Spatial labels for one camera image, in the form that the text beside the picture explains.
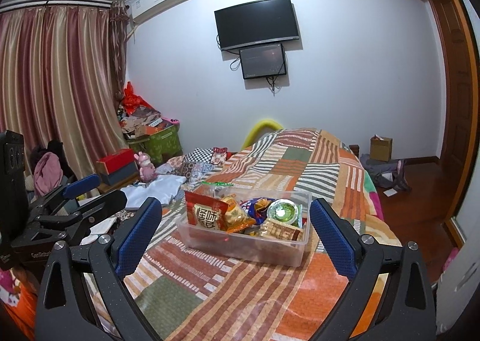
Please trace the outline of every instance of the pink bear toy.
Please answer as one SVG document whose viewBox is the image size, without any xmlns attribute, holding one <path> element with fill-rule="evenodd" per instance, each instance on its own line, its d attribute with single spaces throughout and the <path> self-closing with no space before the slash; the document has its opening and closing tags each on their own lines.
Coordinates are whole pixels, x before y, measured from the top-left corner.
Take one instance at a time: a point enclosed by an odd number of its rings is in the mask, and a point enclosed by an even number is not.
<svg viewBox="0 0 480 341">
<path fill-rule="evenodd" d="M 158 174 L 155 172 L 155 166 L 150 161 L 150 156 L 144 152 L 135 154 L 138 167 L 140 167 L 140 180 L 144 183 L 149 183 L 157 178 Z"/>
</svg>

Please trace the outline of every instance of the curtain rod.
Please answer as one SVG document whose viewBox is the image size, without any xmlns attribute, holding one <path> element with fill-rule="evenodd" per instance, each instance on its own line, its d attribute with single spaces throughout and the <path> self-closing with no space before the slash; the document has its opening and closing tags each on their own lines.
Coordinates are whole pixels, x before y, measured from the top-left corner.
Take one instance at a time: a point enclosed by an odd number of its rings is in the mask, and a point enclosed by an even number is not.
<svg viewBox="0 0 480 341">
<path fill-rule="evenodd" d="M 0 13 L 23 9 L 30 7 L 40 7 L 46 5 L 80 5 L 97 8 L 110 8 L 111 1 L 105 0 L 15 0 L 0 4 Z"/>
</svg>

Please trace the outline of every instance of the orange clothing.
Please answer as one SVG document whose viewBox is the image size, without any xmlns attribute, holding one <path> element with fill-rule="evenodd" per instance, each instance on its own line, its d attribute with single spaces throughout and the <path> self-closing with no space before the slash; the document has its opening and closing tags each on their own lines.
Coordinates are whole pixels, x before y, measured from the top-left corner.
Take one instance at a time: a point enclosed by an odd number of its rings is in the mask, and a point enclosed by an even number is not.
<svg viewBox="0 0 480 341">
<path fill-rule="evenodd" d="M 35 340 L 35 309 L 37 307 L 37 296 L 28 291 L 23 284 L 20 284 L 20 300 L 16 307 L 5 305 L 11 318 L 31 341 Z"/>
</svg>

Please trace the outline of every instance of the red plastic bag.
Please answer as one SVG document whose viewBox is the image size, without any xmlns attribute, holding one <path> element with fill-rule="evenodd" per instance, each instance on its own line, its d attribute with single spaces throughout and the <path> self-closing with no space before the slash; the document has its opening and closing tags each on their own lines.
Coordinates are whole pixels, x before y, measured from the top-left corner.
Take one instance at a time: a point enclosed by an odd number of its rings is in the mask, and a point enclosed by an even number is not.
<svg viewBox="0 0 480 341">
<path fill-rule="evenodd" d="M 127 87 L 125 88 L 124 92 L 125 97 L 123 97 L 122 104 L 129 116 L 133 114 L 135 112 L 135 109 L 137 109 L 139 106 L 154 109 L 150 104 L 143 100 L 142 97 L 134 93 L 134 88 L 133 86 L 131 86 L 130 81 L 128 81 Z"/>
</svg>

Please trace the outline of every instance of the bed sheet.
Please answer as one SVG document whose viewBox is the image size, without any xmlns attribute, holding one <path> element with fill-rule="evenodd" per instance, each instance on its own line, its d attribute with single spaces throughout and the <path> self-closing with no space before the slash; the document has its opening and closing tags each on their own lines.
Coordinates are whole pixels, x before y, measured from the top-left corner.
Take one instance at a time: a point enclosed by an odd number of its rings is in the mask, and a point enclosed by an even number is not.
<svg viewBox="0 0 480 341">
<path fill-rule="evenodd" d="M 310 191 L 324 197 L 359 234 L 400 245 L 377 218 L 378 195 L 358 159 L 338 138 L 300 128 L 266 135 L 234 155 L 207 181 L 242 188 Z M 166 340 L 308 340 L 347 285 L 312 229 L 300 267 L 259 264 L 186 247 L 175 222 L 184 200 L 165 208 L 136 272 L 124 280 L 146 318 Z M 97 310 L 109 316 L 88 279 Z M 386 277 L 381 275 L 352 335 L 368 328 Z"/>
</svg>

